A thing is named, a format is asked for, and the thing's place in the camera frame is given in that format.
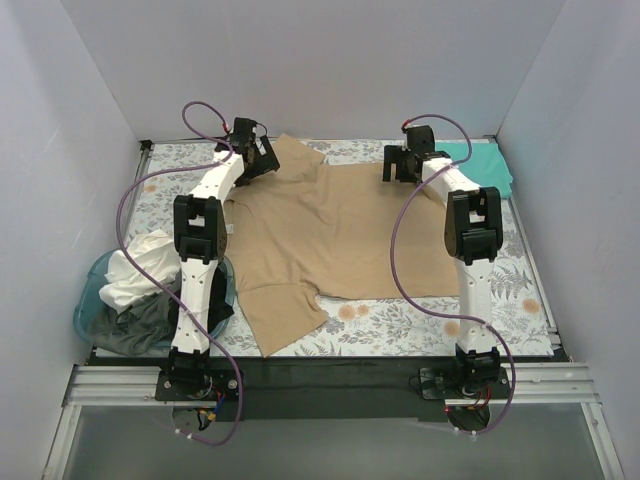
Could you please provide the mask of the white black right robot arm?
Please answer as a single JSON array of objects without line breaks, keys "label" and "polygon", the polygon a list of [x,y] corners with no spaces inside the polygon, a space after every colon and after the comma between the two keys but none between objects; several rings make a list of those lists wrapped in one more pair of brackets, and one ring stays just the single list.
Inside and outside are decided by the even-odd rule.
[{"label": "white black right robot arm", "polygon": [[431,188],[445,206],[444,244],[459,288],[459,333],[455,356],[444,370],[424,370],[421,382],[434,392],[447,389],[475,397],[499,378],[499,339],[492,329],[491,280],[503,244],[501,195],[469,179],[450,155],[436,149],[428,125],[406,121],[405,143],[384,147],[383,180],[414,183],[416,197]]}]

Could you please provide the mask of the tan t shirt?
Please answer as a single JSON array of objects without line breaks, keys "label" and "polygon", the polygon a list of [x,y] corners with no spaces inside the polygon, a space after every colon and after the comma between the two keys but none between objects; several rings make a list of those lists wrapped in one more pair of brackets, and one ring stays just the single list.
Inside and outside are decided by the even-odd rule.
[{"label": "tan t shirt", "polygon": [[445,209],[431,189],[382,181],[378,163],[330,165],[281,136],[280,168],[232,190],[226,255],[239,306],[269,356],[320,320],[317,297],[455,297]]}]

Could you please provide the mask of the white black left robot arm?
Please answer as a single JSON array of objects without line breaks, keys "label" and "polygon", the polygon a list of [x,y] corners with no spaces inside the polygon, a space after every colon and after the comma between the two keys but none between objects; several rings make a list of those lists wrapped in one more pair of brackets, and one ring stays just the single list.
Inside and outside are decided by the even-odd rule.
[{"label": "white black left robot arm", "polygon": [[256,136],[259,125],[249,118],[236,118],[227,137],[230,146],[215,154],[221,164],[173,203],[182,305],[165,385],[193,400],[207,397],[213,388],[213,377],[206,370],[210,350],[207,334],[211,287],[227,247],[223,204],[233,187],[280,167],[268,137]]}]

